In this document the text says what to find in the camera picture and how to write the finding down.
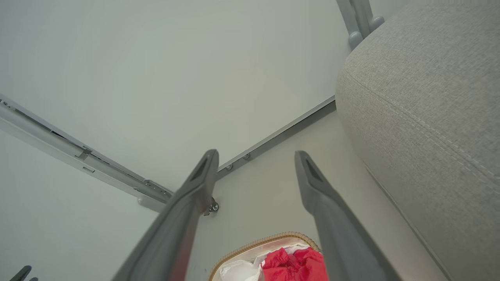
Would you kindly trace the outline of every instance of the white ceiling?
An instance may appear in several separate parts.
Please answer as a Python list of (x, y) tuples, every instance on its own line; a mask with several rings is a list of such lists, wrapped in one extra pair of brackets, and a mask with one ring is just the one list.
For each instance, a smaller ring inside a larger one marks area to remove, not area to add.
[(176, 190), (333, 96), (347, 35), (332, 0), (4, 1), (0, 92)]

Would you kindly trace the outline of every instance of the white fabric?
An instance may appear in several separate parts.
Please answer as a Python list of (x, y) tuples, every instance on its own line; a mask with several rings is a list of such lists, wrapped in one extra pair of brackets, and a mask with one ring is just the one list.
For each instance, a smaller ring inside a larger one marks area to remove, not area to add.
[[(304, 250), (310, 246), (303, 243), (297, 243), (283, 247), (287, 254), (293, 254), (297, 250)], [(224, 265), (220, 268), (220, 279), (222, 281), (264, 281), (262, 274), (262, 266), (266, 262), (265, 259), (269, 253), (272, 253), (279, 248), (268, 251), (265, 254), (255, 258), (253, 264), (247, 260), (237, 260), (235, 262)]]

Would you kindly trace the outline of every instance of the red cloth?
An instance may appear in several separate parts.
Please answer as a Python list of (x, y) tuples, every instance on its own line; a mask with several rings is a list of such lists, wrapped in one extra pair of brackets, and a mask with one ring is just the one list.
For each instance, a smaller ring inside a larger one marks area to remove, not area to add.
[(265, 281), (328, 281), (325, 260), (311, 247), (293, 254), (283, 248), (271, 252), (262, 269)]

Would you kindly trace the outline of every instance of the gray fabric upholstery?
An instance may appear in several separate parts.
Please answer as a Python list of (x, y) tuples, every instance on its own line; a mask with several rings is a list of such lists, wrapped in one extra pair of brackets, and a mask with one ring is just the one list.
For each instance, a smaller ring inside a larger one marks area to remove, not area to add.
[(498, 5), (408, 6), (338, 77), (356, 152), (454, 281), (500, 277), (499, 93)]

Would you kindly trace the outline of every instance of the wall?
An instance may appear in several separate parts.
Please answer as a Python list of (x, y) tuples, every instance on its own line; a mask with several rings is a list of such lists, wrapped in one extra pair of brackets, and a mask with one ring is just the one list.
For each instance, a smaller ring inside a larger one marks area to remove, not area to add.
[(347, 38), (332, 0), (0, 1), (0, 93), (176, 190), (332, 97)]
[(0, 280), (110, 280), (157, 213), (0, 130)]

